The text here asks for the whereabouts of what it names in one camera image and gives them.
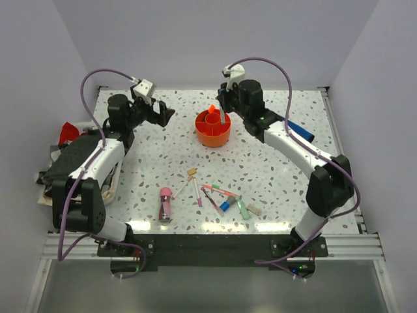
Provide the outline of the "blue capped white marker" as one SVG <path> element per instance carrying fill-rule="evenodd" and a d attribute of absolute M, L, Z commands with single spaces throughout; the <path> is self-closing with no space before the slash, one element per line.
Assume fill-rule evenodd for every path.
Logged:
<path fill-rule="evenodd" d="M 223 106 L 221 104 L 219 105 L 219 111 L 220 111 L 221 124 L 224 125 L 226 124 L 226 118 L 225 118 L 225 112 L 224 112 Z"/>

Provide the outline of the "orange round organizer container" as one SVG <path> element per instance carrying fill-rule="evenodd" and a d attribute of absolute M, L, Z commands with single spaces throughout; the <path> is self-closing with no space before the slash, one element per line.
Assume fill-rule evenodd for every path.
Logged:
<path fill-rule="evenodd" d="M 231 119 L 225 114 L 222 124 L 220 111 L 205 110 L 195 118 L 197 139 L 206 147 L 221 147 L 227 143 L 231 133 Z"/>

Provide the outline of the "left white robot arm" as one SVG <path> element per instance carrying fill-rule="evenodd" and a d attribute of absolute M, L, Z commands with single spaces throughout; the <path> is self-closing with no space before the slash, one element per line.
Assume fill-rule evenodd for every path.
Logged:
<path fill-rule="evenodd" d="M 124 94 L 108 98 L 108 119 L 103 134 L 90 131 L 76 138 L 52 164 L 46 176 L 51 181 L 52 221 L 60 230 L 83 232 L 112 241 L 121 256 L 134 251 L 135 240 L 127 224 L 106 213 L 102 186 L 115 166 L 122 163 L 134 142 L 134 129 L 147 121 L 165 127 L 175 110 L 166 103 L 153 109 L 155 99 L 129 100 Z"/>

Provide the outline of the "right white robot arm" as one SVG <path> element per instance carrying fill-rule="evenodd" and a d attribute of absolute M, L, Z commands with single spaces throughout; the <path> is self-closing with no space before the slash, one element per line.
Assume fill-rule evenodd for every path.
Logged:
<path fill-rule="evenodd" d="M 246 131 L 260 142 L 275 148 L 295 164 L 309 179 L 306 192 L 307 209 L 291 230 L 288 249 L 297 256 L 305 256 L 313 249 L 311 237 L 334 211 L 354 195 L 349 159 L 322 152 L 296 132 L 285 128 L 284 117 L 265 107 L 261 84 L 256 80 L 242 80 L 227 89 L 224 82 L 218 89 L 218 102 L 226 113 L 235 113 Z"/>

